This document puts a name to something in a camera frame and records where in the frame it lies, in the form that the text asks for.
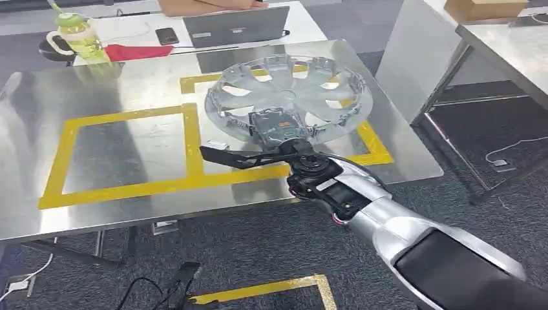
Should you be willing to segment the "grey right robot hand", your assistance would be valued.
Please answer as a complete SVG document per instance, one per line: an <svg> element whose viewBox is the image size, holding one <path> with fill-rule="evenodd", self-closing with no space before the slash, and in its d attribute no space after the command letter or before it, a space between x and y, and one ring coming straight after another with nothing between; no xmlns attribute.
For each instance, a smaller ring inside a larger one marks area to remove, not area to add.
<svg viewBox="0 0 548 310"><path fill-rule="evenodd" d="M305 138L308 130L294 110L281 107L250 112L249 135L263 149L274 149L286 140Z"/></svg>

